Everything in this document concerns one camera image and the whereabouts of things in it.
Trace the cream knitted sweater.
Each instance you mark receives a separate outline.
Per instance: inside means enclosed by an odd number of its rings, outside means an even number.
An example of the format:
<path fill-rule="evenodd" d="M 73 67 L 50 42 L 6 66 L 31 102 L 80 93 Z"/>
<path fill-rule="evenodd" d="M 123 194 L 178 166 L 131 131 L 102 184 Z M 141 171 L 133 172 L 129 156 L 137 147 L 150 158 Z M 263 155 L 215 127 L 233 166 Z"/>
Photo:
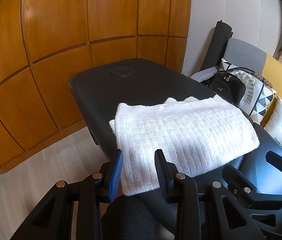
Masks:
<path fill-rule="evenodd" d="M 154 106 L 121 103 L 110 127 L 123 153 L 121 185 L 127 196 L 159 187 L 156 150 L 162 150 L 178 171 L 196 177 L 259 146 L 252 123 L 218 95 L 168 98 Z"/>

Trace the geometric triangle print cushion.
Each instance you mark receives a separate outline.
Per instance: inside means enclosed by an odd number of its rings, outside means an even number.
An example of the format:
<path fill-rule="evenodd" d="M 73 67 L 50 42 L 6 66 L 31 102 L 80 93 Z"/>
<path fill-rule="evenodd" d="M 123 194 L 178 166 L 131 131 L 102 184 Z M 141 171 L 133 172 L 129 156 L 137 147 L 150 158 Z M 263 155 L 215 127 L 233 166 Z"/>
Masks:
<path fill-rule="evenodd" d="M 237 67 L 225 59 L 221 59 L 220 70 L 230 72 L 244 83 L 246 90 L 239 102 L 239 108 L 260 124 L 277 93 L 272 84 L 261 74 L 245 67 Z"/>

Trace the black handbag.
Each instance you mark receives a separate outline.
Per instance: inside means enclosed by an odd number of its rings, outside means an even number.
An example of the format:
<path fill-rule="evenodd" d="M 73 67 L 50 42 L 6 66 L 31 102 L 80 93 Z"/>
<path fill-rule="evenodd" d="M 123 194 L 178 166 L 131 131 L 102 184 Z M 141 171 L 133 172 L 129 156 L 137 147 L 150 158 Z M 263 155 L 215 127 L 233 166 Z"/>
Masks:
<path fill-rule="evenodd" d="M 239 105 L 246 91 L 245 84 L 227 71 L 215 73 L 208 82 L 208 87 L 235 106 Z"/>

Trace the black rolled mat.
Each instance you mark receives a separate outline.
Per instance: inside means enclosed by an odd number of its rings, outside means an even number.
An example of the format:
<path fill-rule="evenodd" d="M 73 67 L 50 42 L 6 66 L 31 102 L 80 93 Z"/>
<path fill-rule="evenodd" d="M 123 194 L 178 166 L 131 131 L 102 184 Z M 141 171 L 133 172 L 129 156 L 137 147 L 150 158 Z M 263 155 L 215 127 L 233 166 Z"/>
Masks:
<path fill-rule="evenodd" d="M 217 22 L 200 71 L 218 66 L 221 63 L 221 58 L 225 53 L 227 42 L 232 35 L 233 32 L 230 25 L 223 21 Z"/>

